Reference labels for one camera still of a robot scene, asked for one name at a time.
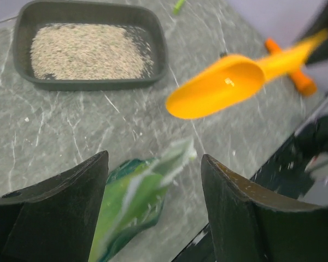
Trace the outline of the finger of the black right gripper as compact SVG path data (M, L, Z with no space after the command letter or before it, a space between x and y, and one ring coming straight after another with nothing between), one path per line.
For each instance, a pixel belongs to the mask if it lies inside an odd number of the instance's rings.
M303 39L311 37L324 29L328 30L328 1L322 5L321 11L312 17L309 26L300 34L297 41L302 41ZM305 65L309 66L327 60L328 37L312 51L312 53L308 56Z

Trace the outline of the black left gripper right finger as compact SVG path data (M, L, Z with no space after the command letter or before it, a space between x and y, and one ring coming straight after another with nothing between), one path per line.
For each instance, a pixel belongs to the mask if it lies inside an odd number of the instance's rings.
M277 194L208 154L201 179L217 261L328 261L328 206Z

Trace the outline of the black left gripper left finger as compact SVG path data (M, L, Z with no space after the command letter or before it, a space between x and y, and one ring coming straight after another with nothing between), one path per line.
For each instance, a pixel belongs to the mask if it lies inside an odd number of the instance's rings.
M87 261L108 177L102 151L0 197L0 261Z

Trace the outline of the green litter bag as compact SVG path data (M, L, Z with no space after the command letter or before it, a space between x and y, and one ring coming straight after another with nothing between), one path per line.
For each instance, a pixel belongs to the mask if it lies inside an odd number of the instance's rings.
M168 188L195 159L192 137L170 143L158 156L131 159L109 173L89 261L109 261L140 232L155 226Z

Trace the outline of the yellow plastic scoop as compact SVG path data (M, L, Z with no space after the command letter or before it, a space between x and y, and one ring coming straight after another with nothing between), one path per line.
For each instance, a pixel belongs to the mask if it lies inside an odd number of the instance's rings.
M324 29L260 59L227 55L172 92L166 100L166 109L174 117L191 120L240 103L257 94L266 83L300 68L327 38L328 30Z

